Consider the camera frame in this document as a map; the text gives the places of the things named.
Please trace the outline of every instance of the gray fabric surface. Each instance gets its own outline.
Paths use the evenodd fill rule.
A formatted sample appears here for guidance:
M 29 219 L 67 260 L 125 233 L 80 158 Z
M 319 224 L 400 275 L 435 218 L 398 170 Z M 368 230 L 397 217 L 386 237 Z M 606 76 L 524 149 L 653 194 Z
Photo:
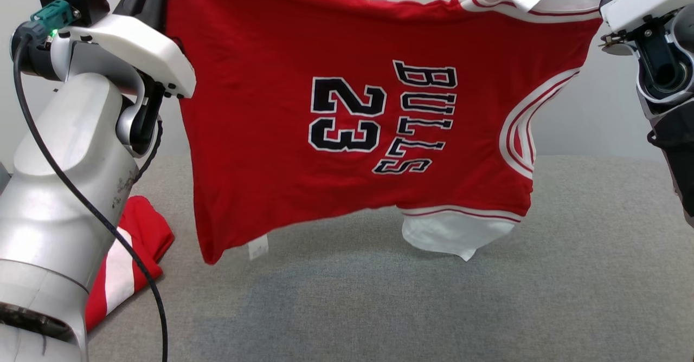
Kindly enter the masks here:
M 161 262 L 169 360 L 690 361 L 694 231 L 665 165 L 540 157 L 533 207 L 468 263 L 401 237 L 394 209 L 309 222 L 207 266 L 188 160 L 134 188 L 176 243 Z M 151 292 L 92 332 L 92 362 L 160 360 Z

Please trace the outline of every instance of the black cable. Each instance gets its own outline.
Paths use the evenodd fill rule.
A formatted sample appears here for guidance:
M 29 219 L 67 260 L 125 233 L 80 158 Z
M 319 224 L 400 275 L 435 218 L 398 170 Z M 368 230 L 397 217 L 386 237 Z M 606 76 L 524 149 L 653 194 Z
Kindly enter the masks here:
M 162 127 L 162 121 L 157 120 L 157 126 L 159 129 L 159 133 L 157 134 L 157 139 L 154 141 L 154 146 L 152 147 L 152 152 L 149 153 L 149 157 L 147 157 L 146 162 L 142 165 L 142 168 L 139 169 L 139 173 L 137 176 L 134 178 L 134 183 L 137 183 L 139 179 L 142 177 L 142 174 L 149 169 L 149 165 L 152 164 L 152 160 L 154 160 L 154 157 L 157 156 L 157 150 L 159 150 L 159 145 L 162 144 L 162 134 L 164 134 L 164 128 Z
M 154 294 L 154 300 L 157 302 L 157 308 L 159 310 L 159 318 L 161 319 L 162 322 L 162 360 L 163 362 L 166 362 L 168 357 L 169 357 L 169 335 L 168 335 L 168 330 L 166 329 L 166 314 L 164 313 L 164 304 L 162 303 L 162 297 L 159 295 L 159 290 L 157 288 L 157 285 L 154 283 L 154 278 L 152 278 L 152 275 L 149 273 L 147 270 L 147 267 L 142 263 L 142 260 L 139 258 L 137 253 L 132 249 L 131 245 L 128 244 L 128 241 L 124 239 L 123 236 L 118 232 L 116 227 L 111 224 L 111 222 L 104 217 L 103 214 L 94 207 L 92 202 L 87 199 L 87 197 L 82 194 L 82 192 L 77 189 L 77 187 L 70 182 L 70 179 L 65 175 L 65 173 L 60 169 L 59 165 L 57 162 L 55 162 L 55 159 L 50 155 L 50 152 L 48 148 L 46 147 L 46 143 L 44 143 L 43 139 L 41 138 L 41 134 L 39 133 L 38 128 L 36 127 L 36 124 L 31 117 L 31 113 L 29 112 L 29 107 L 27 105 L 27 96 L 24 95 L 24 86 L 22 86 L 22 72 L 20 71 L 20 63 L 22 63 L 22 56 L 24 56 L 24 51 L 25 48 L 28 46 L 28 44 L 31 41 L 31 36 L 24 36 L 22 37 L 22 42 L 20 42 L 20 45 L 17 47 L 17 50 L 15 51 L 15 65 L 14 65 L 14 76 L 15 76 L 15 91 L 17 91 L 17 98 L 20 100 L 20 107 L 22 108 L 22 113 L 24 114 L 24 119 L 27 121 L 27 125 L 29 127 L 29 131 L 31 132 L 31 135 L 33 136 L 34 140 L 36 141 L 36 145 L 38 145 L 39 149 L 41 150 L 41 153 L 44 155 L 46 158 L 46 161 L 48 164 L 50 164 L 50 167 L 55 171 L 55 174 L 57 177 L 60 178 L 60 180 L 67 186 L 68 189 L 72 192 L 72 194 L 75 194 L 75 197 L 84 204 L 84 206 L 89 209 L 89 211 L 94 214 L 99 221 L 101 221 L 102 224 L 108 229 L 109 232 L 116 238 L 117 241 L 119 241 L 121 244 L 123 244 L 123 247 L 128 251 L 128 253 L 132 256 L 132 260 L 137 264 L 137 267 L 139 270 L 142 271 L 144 274 L 144 277 L 147 279 L 147 283 L 149 284 L 149 287 L 152 289 L 152 294 Z

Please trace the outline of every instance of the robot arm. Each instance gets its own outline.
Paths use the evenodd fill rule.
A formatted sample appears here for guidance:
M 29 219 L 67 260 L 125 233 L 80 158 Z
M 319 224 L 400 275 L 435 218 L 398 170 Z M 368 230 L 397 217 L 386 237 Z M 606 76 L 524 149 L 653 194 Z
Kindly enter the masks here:
M 662 149 L 684 216 L 694 227 L 694 0 L 602 0 L 612 33 L 603 50 L 637 59 L 647 140 Z
M 87 296 L 114 239 L 128 249 L 114 225 L 139 176 L 134 159 L 155 143 L 163 98 L 188 98 L 196 79 L 158 31 L 164 0 L 123 0 L 118 14 L 106 0 L 41 2 L 12 37 L 16 75 L 64 85 L 30 125 L 0 196 L 0 362 L 86 362 Z

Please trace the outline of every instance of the black lettering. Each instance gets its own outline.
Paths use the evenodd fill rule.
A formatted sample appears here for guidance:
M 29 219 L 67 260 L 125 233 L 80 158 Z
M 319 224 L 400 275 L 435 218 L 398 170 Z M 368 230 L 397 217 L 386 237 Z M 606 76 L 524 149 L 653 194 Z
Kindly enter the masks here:
M 414 67 L 404 62 L 393 60 L 397 78 L 409 86 L 455 88 L 458 86 L 458 75 L 454 67 Z
M 429 126 L 429 127 L 440 127 L 441 129 L 448 130 L 453 127 L 453 120 L 420 120 L 413 119 L 410 117 L 400 117 L 397 122 L 397 134 L 401 135 L 413 135 L 414 129 L 411 129 L 414 125 Z
M 378 147 L 381 127 L 374 121 L 359 121 L 359 133 L 363 140 L 357 140 L 355 130 L 339 130 L 337 140 L 327 137 L 335 130 L 335 118 L 319 118 L 309 126 L 309 142 L 316 150 L 328 152 L 371 152 Z
M 431 159 L 391 160 L 382 159 L 376 165 L 374 174 L 404 174 L 405 172 L 425 172 L 432 164 Z
M 390 157 L 404 157 L 404 154 L 407 153 L 407 151 L 402 149 L 404 147 L 425 148 L 427 150 L 443 150 L 445 145 L 446 142 L 444 141 L 440 141 L 437 143 L 427 143 L 424 141 L 409 141 L 405 140 L 402 137 L 396 137 L 395 140 L 393 140 L 393 142 L 391 143 L 391 146 L 386 155 Z
M 401 105 L 404 111 L 453 115 L 456 94 L 402 93 Z
M 352 115 L 374 117 L 384 112 L 386 93 L 383 88 L 366 86 L 364 95 L 369 97 L 369 103 L 363 103 L 341 77 L 314 77 L 311 112 L 337 113 L 337 99 L 342 100 Z

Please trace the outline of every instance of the red basketball jersey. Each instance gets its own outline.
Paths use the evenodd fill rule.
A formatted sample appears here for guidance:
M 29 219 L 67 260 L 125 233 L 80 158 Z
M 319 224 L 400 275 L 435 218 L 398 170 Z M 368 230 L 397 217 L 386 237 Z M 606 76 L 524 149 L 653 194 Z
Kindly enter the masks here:
M 483 0 L 168 11 L 198 79 L 181 112 L 206 263 L 278 227 L 384 206 L 431 251 L 465 257 L 508 233 L 530 207 L 530 120 L 601 23 L 597 9 Z

